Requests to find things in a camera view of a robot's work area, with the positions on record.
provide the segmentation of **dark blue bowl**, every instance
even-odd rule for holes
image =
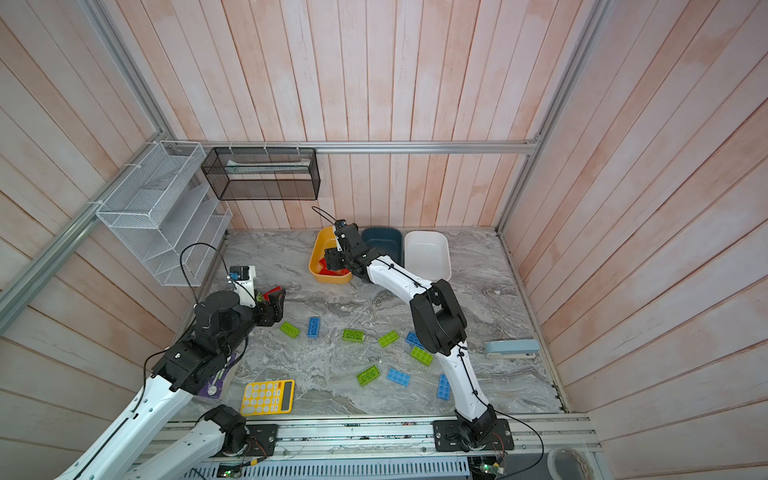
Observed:
[[[376,247],[379,252],[389,255],[398,265],[403,266],[402,233],[396,228],[369,227],[362,231],[362,241],[369,247]]]

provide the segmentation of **yellow bowl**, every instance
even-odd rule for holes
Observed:
[[[333,227],[325,227],[318,234],[315,239],[315,247],[312,249],[312,256],[310,257],[310,272],[320,283],[335,283],[340,285],[342,283],[349,283],[352,279],[352,274],[346,275],[321,275],[320,271],[323,267],[320,265],[320,259],[326,255],[326,248],[336,248],[336,235],[333,234]]]

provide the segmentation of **black mesh basket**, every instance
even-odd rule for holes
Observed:
[[[317,200],[312,148],[214,147],[203,162],[219,200]]]

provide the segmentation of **green lego brick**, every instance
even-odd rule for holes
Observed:
[[[394,343],[398,338],[400,338],[400,335],[398,335],[397,332],[393,330],[392,332],[387,333],[379,339],[379,345],[381,345],[382,348],[386,348],[388,345]]]
[[[432,354],[425,352],[418,346],[413,347],[413,350],[411,350],[411,356],[426,366],[429,366],[429,364],[432,363]]]
[[[379,369],[377,369],[375,365],[371,365],[369,368],[365,369],[365,371],[357,374],[357,382],[360,386],[366,386],[373,380],[378,379],[379,375],[381,375]]]
[[[297,329],[295,326],[291,325],[288,322],[283,322],[283,325],[280,326],[280,329],[283,331],[283,333],[285,333],[292,339],[295,339],[296,337],[299,336],[299,333],[301,333],[301,330]]]
[[[362,343],[365,338],[366,333],[361,330],[344,329],[344,332],[341,334],[341,339],[347,342]]]

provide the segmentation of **yellow calculator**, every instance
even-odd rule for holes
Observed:
[[[293,380],[254,382],[245,386],[240,414],[275,415],[288,413],[293,408]]]

